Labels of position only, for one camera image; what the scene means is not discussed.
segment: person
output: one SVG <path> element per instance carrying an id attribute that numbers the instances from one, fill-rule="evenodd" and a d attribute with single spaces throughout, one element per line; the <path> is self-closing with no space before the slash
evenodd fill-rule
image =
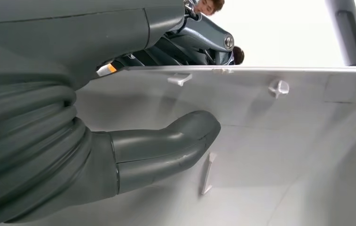
<path id="1" fill-rule="evenodd" d="M 234 57 L 235 65 L 242 64 L 242 62 L 244 61 L 244 51 L 240 47 L 234 46 L 233 57 Z"/>
<path id="2" fill-rule="evenodd" d="M 206 16 L 211 16 L 220 11 L 225 4 L 225 0 L 198 0 L 194 8 L 196 13 L 203 13 Z"/>

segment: metal bolt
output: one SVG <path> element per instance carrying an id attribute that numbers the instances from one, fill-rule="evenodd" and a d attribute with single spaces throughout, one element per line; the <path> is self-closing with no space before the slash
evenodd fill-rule
<path id="1" fill-rule="evenodd" d="M 277 79 L 270 83 L 268 90 L 274 98 L 278 99 L 280 96 L 285 96 L 289 93 L 290 86 L 287 82 Z"/>
<path id="2" fill-rule="evenodd" d="M 225 38 L 225 47 L 226 49 L 231 49 L 235 45 L 235 40 L 231 35 L 226 36 Z"/>
<path id="3" fill-rule="evenodd" d="M 131 53 L 131 54 L 128 54 L 128 57 L 130 58 L 130 59 L 135 59 L 135 56 Z"/>

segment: white background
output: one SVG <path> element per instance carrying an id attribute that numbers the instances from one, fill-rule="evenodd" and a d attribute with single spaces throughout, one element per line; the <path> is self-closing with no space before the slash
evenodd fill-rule
<path id="1" fill-rule="evenodd" d="M 225 0 L 210 18 L 233 34 L 243 65 L 344 65 L 324 0 Z"/>

